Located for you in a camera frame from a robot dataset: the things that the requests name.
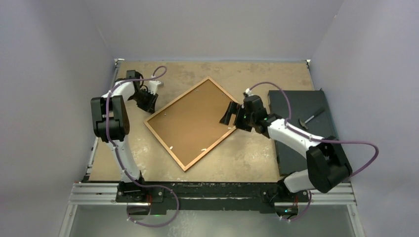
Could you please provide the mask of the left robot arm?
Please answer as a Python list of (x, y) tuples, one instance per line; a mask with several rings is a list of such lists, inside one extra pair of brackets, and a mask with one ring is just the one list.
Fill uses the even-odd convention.
[(111, 89), (90, 101), (93, 132), (110, 148), (120, 172), (118, 196), (141, 202), (152, 192), (162, 193), (164, 186), (147, 184), (133, 158), (128, 142), (130, 122), (126, 101), (134, 100), (146, 112), (154, 112), (157, 99), (158, 76), (152, 75), (149, 86), (136, 70), (128, 70), (126, 77), (118, 79)]

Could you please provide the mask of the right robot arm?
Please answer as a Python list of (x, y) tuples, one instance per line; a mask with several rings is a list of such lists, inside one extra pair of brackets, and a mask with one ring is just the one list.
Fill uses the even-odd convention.
[(278, 181), (277, 194), (284, 201), (305, 190), (327, 193), (353, 172), (342, 145), (335, 137), (310, 134), (275, 113), (269, 114), (257, 95), (245, 97), (242, 104), (230, 102), (219, 122), (228, 125), (232, 115), (235, 116), (233, 125), (236, 128), (248, 132), (255, 130), (305, 158), (305, 170), (293, 172)]

